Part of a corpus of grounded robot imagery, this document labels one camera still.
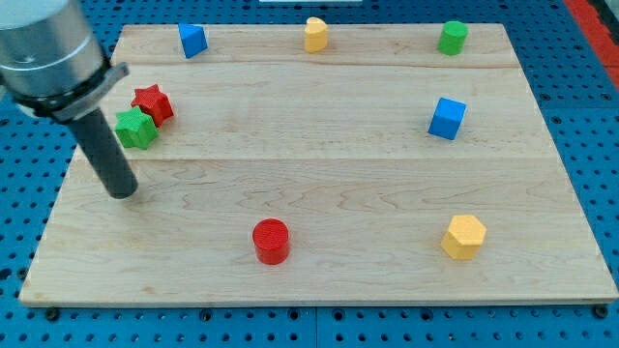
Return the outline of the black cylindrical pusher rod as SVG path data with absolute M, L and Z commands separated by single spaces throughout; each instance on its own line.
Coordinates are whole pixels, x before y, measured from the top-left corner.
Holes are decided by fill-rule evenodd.
M 68 128 L 109 196 L 124 199 L 136 192 L 138 181 L 99 108 Z

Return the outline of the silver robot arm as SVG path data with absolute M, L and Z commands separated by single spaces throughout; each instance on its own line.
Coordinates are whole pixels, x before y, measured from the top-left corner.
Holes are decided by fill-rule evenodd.
M 1 3 L 1 85 L 24 113 L 67 126 L 116 199 L 138 182 L 100 102 L 128 74 L 110 62 L 77 1 Z

